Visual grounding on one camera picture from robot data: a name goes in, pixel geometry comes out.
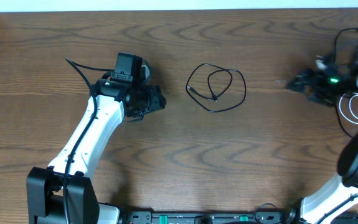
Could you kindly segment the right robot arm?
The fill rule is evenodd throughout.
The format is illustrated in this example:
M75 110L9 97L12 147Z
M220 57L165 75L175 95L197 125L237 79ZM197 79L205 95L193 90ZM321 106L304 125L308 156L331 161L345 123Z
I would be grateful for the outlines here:
M341 100L358 96L358 46L348 71L341 73L333 52L316 61L315 70L299 73L287 89L305 93L308 100L341 111ZM358 133L341 152L337 171L317 192L298 201L287 216L287 223L358 223L358 213L350 209L358 204Z

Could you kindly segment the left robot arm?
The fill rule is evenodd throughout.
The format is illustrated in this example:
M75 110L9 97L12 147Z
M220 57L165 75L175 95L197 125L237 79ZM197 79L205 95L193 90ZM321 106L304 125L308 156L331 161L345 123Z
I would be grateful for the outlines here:
M120 52L114 69L94 84L72 136L46 168L33 167L26 179L29 223L123 223L121 210L97 200L93 177L114 130L165 108L157 85L149 84L149 63Z

